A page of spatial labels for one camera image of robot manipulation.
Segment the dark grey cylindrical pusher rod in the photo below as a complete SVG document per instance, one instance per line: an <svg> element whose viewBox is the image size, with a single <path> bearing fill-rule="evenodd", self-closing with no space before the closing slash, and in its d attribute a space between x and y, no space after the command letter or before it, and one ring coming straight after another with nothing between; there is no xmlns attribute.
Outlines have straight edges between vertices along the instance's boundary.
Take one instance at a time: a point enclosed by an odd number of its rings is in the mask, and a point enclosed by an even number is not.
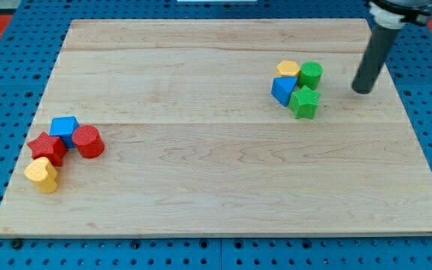
<svg viewBox="0 0 432 270"><path fill-rule="evenodd" d="M367 48L352 81L354 92L372 92L399 31L400 29L390 29L379 24L373 26Z"/></svg>

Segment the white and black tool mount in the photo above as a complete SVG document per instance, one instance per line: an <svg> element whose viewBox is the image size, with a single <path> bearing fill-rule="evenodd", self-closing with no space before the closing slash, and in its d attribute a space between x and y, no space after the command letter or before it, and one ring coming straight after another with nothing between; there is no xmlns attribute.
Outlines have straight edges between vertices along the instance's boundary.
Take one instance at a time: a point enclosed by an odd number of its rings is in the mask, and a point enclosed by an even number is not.
<svg viewBox="0 0 432 270"><path fill-rule="evenodd" d="M377 25L402 29L407 23L426 26L432 20L432 0L367 0Z"/></svg>

